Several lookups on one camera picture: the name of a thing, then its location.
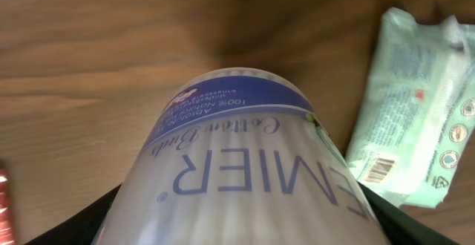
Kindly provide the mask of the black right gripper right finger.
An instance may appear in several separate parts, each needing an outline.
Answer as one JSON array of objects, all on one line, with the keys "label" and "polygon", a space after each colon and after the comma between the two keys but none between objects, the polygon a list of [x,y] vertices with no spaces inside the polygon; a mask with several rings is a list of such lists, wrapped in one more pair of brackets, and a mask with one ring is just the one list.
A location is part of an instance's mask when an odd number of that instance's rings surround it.
[{"label": "black right gripper right finger", "polygon": [[413,219],[363,184],[359,184],[392,245],[458,245]]}]

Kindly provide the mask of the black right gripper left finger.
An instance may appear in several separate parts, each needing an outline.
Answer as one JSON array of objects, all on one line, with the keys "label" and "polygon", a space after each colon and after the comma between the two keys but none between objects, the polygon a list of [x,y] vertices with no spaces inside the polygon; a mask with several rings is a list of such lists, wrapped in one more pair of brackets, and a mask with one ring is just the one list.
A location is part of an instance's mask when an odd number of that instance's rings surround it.
[{"label": "black right gripper left finger", "polygon": [[58,226],[28,241],[26,245],[90,245],[120,186],[121,184]]}]

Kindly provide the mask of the red white tube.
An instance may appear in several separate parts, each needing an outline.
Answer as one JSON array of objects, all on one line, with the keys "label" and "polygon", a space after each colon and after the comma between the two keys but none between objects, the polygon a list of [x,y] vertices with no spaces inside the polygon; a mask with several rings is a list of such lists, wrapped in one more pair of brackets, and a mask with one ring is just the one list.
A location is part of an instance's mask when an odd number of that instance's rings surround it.
[{"label": "red white tube", "polygon": [[1,245],[16,245],[14,237],[10,198],[8,196],[8,179],[1,169]]}]

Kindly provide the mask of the mint green wipes pack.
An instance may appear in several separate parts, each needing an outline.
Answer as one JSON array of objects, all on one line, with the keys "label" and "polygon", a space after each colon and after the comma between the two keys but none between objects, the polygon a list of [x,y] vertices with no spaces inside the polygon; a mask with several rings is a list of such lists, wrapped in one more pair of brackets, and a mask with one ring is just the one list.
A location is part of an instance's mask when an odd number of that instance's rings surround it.
[{"label": "mint green wipes pack", "polygon": [[473,131],[474,27],[389,9],[347,149],[353,176],[394,206],[433,209]]}]

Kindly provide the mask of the white cotton swab tub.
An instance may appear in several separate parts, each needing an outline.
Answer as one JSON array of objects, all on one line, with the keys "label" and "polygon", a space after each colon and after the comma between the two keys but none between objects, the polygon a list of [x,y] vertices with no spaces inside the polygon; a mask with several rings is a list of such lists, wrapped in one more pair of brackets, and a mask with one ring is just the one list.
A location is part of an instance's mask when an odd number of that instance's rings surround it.
[{"label": "white cotton swab tub", "polygon": [[344,158],[290,82],[213,71],[162,111],[95,244],[387,244]]}]

